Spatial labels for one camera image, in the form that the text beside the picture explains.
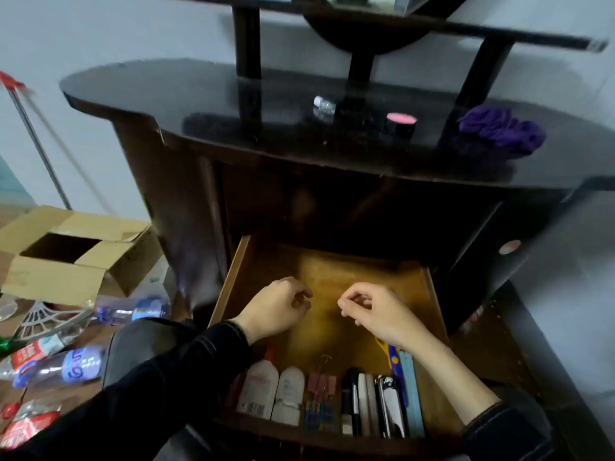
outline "open drawer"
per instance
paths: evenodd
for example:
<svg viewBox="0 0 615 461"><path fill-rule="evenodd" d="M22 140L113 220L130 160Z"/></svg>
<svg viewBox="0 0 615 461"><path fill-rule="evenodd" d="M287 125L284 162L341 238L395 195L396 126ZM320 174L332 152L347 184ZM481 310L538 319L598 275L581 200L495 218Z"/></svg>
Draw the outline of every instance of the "open drawer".
<svg viewBox="0 0 615 461"><path fill-rule="evenodd" d="M333 406L338 414L341 377L349 367L358 366L374 375L390 374L387 357L373 335L340 314L337 300L348 286L356 281L368 281L391 287L432 333L444 342L447 340L429 271L419 263L337 255L251 236L244 236L239 243L210 325L236 316L262 287L289 276L305 281L314 292L314 298L311 310L299 324L269 339L268 342L273 342L277 348L274 364L280 372L288 366L296 366L307 376L316 371L323 355L331 356L322 371L337 376ZM266 344L255 345L254 361L263 357ZM231 410L222 412L216 419L222 429L219 440L227 445L224 440L228 437L229 446L225 449L239 449L248 456L262 454L265 449L271 458L277 458L280 455L272 451L282 450L287 459L295 458L293 451L296 457L305 456L305 450L425 458L458 452L461 422L434 381L416 363L415 372L427 433L425 440L385 440L377 436L307 432L301 425L278 424Z"/></svg>

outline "black jacket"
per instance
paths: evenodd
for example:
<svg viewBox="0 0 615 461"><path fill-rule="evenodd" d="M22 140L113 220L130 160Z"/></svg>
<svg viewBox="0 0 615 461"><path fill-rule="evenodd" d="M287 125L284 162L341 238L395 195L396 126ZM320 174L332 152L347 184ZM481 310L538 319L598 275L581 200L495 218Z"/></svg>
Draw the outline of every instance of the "black jacket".
<svg viewBox="0 0 615 461"><path fill-rule="evenodd" d="M2 459L150 461L186 424L213 415L216 395L249 356L241 329L229 322L214 325L135 367ZM555 455L551 442L504 403L472 421L463 441L473 461L543 461Z"/></svg>

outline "purple cloth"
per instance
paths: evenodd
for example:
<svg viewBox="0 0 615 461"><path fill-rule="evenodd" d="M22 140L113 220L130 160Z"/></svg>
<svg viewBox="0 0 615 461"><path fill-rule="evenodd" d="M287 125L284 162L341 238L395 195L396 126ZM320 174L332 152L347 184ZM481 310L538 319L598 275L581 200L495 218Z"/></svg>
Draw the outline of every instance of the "purple cloth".
<svg viewBox="0 0 615 461"><path fill-rule="evenodd" d="M459 120L459 132L478 134L498 147L517 147L532 153L542 146L547 133L534 121L519 121L510 108L479 105Z"/></svg>

